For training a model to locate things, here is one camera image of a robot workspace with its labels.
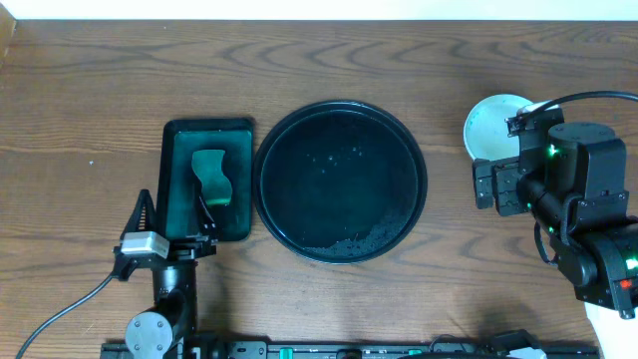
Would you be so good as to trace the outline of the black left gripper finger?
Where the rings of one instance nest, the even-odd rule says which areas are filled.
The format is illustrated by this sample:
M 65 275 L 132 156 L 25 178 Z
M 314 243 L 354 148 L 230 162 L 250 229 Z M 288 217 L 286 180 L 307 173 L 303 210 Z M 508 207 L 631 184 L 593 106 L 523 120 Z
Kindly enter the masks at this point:
M 141 189 L 134 210 L 121 234 L 124 239 L 128 233 L 155 231 L 157 229 L 156 209 L 151 193 Z
M 218 239 L 217 226 L 203 198 L 201 183 L 196 183 L 193 188 L 199 235 L 208 239 Z

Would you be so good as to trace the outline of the pale green plate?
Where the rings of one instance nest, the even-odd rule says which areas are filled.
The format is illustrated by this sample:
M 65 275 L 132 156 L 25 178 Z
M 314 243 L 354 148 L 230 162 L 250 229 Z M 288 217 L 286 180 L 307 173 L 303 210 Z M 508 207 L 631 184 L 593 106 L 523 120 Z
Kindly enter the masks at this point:
M 508 135 L 505 120 L 531 104 L 532 101 L 511 94 L 490 96 L 477 103 L 468 114 L 463 131 L 470 158 L 497 161 L 516 157 L 519 141 Z

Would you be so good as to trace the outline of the green scrubbing sponge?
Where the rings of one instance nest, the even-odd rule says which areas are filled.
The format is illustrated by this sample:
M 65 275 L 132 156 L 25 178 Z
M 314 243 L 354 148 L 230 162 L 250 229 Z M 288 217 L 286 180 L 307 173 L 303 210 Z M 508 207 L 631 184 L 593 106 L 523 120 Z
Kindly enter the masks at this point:
M 200 197 L 208 206 L 229 205 L 232 185 L 223 172 L 224 150 L 201 150 L 191 158 L 193 173 L 200 182 Z

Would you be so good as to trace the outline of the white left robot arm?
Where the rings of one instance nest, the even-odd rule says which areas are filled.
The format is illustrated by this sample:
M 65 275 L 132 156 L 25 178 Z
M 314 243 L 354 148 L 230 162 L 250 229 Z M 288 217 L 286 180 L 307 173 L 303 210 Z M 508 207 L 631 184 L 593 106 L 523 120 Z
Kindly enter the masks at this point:
M 140 191 L 134 210 L 114 248 L 111 276 L 127 281 L 137 269 L 153 275 L 154 305 L 129 322 L 125 343 L 134 358 L 223 358 L 225 345 L 197 331 L 197 261 L 216 254 L 218 230 L 200 198 L 198 233 L 168 240 L 150 192 Z

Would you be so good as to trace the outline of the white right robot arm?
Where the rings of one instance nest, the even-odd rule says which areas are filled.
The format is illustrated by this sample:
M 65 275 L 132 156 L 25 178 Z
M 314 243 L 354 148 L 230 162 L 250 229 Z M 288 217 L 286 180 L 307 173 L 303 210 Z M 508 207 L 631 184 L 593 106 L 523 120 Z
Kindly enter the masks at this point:
M 505 119 L 517 155 L 473 162 L 479 209 L 529 213 L 541 259 L 585 305 L 604 357 L 637 355 L 637 219 L 627 213 L 626 147 L 614 131 L 567 123 L 552 106 Z

